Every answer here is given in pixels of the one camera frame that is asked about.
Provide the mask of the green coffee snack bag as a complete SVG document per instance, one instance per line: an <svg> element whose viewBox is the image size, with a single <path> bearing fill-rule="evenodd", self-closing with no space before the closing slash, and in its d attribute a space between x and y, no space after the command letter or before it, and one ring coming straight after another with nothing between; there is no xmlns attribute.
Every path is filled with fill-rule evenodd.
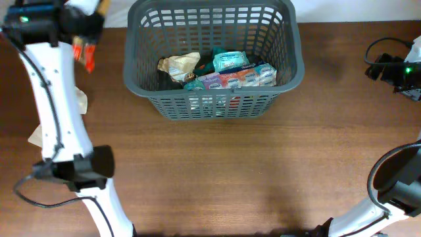
<svg viewBox="0 0 421 237"><path fill-rule="evenodd" d="M214 72L213 61L216 55L226 53L227 51L221 47L214 47L212 53L208 55L201 55L199 62L193 69L196 76L203 76Z"/></svg>

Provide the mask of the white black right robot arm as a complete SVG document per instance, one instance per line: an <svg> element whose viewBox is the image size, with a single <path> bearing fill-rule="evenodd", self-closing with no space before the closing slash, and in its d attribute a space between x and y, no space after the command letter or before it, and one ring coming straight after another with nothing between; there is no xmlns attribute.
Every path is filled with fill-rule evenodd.
<svg viewBox="0 0 421 237"><path fill-rule="evenodd" d="M404 41L406 58L381 54L365 75L393 86L394 93L420 100L420 38ZM381 156L366 182L367 198L346 214L329 218L305 236L382 236L382 229L420 214L420 141L400 145Z"/></svg>

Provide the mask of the Kleenex tissue multipack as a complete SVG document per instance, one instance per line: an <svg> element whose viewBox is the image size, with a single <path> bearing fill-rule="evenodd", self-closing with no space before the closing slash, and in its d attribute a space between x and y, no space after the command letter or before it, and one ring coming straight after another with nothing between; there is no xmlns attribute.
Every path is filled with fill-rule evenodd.
<svg viewBox="0 0 421 237"><path fill-rule="evenodd" d="M221 72L200 76L185 86L185 90L270 87L276 85L277 70L268 63L253 63Z"/></svg>

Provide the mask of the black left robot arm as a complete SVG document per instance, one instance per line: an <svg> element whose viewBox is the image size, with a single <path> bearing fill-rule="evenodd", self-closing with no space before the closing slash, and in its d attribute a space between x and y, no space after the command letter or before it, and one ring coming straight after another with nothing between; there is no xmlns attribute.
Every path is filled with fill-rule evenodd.
<svg viewBox="0 0 421 237"><path fill-rule="evenodd" d="M108 145L93 146L76 97L74 63L94 67L109 1L15 1L2 33L28 72L42 131L29 179L64 184L85 203L101 236L134 236L114 187Z"/></svg>

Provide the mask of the beige brown pouch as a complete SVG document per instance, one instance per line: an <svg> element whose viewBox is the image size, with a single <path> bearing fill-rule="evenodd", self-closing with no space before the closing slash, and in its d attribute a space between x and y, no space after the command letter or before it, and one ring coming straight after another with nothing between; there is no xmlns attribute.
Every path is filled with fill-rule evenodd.
<svg viewBox="0 0 421 237"><path fill-rule="evenodd" d="M171 56L160 59L157 68L163 72L167 72L173 81L185 82L186 76L193 72L200 59L199 52Z"/></svg>

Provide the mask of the light blue tissue pack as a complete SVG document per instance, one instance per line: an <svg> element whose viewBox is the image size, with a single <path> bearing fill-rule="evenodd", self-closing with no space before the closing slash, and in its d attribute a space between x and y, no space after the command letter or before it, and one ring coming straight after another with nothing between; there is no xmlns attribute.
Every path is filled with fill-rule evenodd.
<svg viewBox="0 0 421 237"><path fill-rule="evenodd" d="M214 56L213 65L215 72L248 65L249 60L244 51L231 51L219 53Z"/></svg>

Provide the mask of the grey plastic basket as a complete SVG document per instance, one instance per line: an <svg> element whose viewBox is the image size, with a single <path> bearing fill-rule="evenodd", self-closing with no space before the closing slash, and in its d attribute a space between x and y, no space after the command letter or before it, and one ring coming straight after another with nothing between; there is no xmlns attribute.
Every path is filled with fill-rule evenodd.
<svg viewBox="0 0 421 237"><path fill-rule="evenodd" d="M165 90L158 62L214 48L260 57L276 71L270 87ZM296 88L305 74L290 0L136 1L128 11L124 83L171 120L257 117Z"/></svg>

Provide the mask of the San Remo spaghetti packet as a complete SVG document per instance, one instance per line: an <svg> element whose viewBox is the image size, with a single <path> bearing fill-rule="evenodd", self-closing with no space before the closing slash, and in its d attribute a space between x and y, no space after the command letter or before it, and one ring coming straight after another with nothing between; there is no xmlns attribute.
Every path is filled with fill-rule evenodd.
<svg viewBox="0 0 421 237"><path fill-rule="evenodd" d="M94 53L101 37L111 0L69 1L77 12L78 29L72 40L74 59L91 73L95 68Z"/></svg>

